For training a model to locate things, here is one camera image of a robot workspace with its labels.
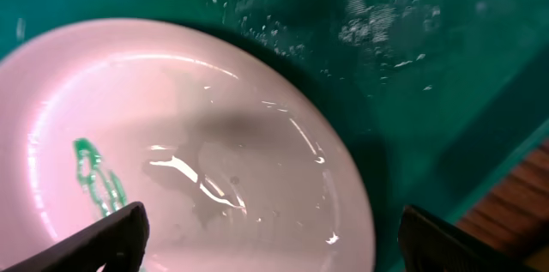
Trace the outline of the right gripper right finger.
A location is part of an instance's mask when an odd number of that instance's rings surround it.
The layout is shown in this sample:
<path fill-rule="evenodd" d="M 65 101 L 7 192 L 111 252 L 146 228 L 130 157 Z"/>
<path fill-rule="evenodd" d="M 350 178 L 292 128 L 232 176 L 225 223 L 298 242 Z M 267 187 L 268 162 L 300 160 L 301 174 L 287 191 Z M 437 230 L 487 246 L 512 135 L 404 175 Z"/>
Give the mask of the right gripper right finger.
<path fill-rule="evenodd" d="M 413 205 L 403 209 L 398 245 L 407 272 L 534 272 Z"/>

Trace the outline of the white plate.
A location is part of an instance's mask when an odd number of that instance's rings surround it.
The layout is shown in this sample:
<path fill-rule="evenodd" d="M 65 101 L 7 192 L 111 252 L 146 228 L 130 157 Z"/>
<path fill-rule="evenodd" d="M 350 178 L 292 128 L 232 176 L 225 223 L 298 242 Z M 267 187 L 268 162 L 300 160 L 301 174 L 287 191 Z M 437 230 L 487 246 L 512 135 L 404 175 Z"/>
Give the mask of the white plate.
<path fill-rule="evenodd" d="M 371 271 L 375 233 L 341 139 L 298 89 L 225 41 L 87 21 L 1 62 L 1 265 L 130 202 L 146 271 Z"/>

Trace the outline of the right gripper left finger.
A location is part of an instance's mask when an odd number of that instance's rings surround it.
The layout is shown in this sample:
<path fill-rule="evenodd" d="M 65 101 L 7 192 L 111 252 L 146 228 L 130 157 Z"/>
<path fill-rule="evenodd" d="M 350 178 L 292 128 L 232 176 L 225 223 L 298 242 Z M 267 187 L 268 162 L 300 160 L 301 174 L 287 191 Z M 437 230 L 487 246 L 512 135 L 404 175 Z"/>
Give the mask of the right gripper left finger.
<path fill-rule="evenodd" d="M 132 202 L 5 272 L 137 272 L 150 234 L 146 209 Z"/>

